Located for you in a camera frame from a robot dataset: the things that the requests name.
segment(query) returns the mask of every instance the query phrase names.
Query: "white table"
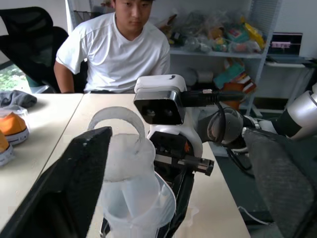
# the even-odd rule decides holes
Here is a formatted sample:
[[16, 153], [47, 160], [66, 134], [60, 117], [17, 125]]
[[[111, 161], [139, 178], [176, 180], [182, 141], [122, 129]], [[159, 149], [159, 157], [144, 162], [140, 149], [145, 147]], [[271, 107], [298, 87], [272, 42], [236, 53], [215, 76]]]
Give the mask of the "white table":
[[82, 94], [36, 94], [28, 110], [29, 138], [14, 146], [15, 159], [0, 167], [0, 231], [41, 174]]
[[[72, 138], [86, 131], [93, 115], [100, 109], [112, 106], [122, 106], [137, 111], [133, 105], [134, 95], [86, 94], [80, 102], [73, 118], [53, 151], [44, 170], [49, 168], [64, 152]], [[112, 119], [101, 122], [97, 127], [112, 126], [113, 134], [119, 132], [136, 133], [127, 122]], [[145, 123], [146, 132], [149, 125]], [[204, 144], [203, 158], [214, 160], [213, 153], [207, 143]], [[194, 223], [188, 229], [187, 237], [200, 238], [249, 238], [250, 235], [237, 209], [224, 177], [215, 162], [210, 177], [197, 173], [191, 195], [190, 204], [199, 209], [194, 216]], [[88, 238], [98, 238], [103, 212], [98, 202], [95, 214], [88, 232]]]

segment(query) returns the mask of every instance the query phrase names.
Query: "white robot body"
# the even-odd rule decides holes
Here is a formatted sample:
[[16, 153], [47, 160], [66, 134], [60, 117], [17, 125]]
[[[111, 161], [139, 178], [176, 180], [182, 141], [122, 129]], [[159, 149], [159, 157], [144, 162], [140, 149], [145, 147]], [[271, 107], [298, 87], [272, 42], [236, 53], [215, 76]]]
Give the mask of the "white robot body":
[[[163, 91], [172, 90], [174, 88], [177, 88], [180, 92], [187, 91], [185, 80], [182, 76], [171, 74], [140, 77], [134, 91], [135, 93], [139, 93], [142, 91], [153, 91], [153, 89], [155, 89], [155, 91]], [[191, 108], [186, 108], [184, 122], [181, 125], [151, 125], [148, 138], [156, 131], [185, 136], [193, 146], [194, 155], [196, 157], [203, 155], [202, 140], [193, 127]]]

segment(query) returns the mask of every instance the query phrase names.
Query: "wall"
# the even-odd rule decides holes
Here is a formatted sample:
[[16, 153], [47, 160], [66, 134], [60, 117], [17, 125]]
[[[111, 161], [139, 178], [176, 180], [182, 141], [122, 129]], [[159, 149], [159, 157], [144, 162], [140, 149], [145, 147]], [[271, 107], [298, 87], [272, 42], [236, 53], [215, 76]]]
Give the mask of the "wall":
[[73, 5], [73, 10], [90, 11], [89, 0], [70, 0]]
[[[45, 9], [52, 17], [54, 26], [67, 30], [65, 0], [0, 0], [0, 9], [21, 8], [39, 6]], [[0, 35], [6, 35], [7, 31], [0, 18]], [[0, 52], [0, 63], [8, 59]]]
[[[303, 33], [303, 57], [317, 58], [316, 9], [316, 0], [283, 0], [277, 20], [275, 32]], [[289, 98], [296, 81], [305, 75], [310, 76], [305, 69], [264, 67], [256, 96]]]

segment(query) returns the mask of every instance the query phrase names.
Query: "white shelf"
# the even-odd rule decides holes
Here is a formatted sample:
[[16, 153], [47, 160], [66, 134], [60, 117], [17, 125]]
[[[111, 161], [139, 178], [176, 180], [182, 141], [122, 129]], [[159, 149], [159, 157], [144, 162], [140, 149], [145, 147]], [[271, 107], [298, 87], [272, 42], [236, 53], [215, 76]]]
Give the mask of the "white shelf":
[[172, 55], [189, 55], [189, 56], [212, 56], [212, 57], [233, 57], [233, 58], [247, 58], [247, 59], [261, 59], [263, 54], [243, 54], [243, 53], [229, 53], [211, 51], [208, 54], [201, 52], [187, 52], [181, 48], [171, 47], [170, 53]]
[[305, 65], [301, 63], [276, 63], [276, 62], [265, 62], [265, 65], [271, 67], [284, 67], [284, 68], [305, 68]]

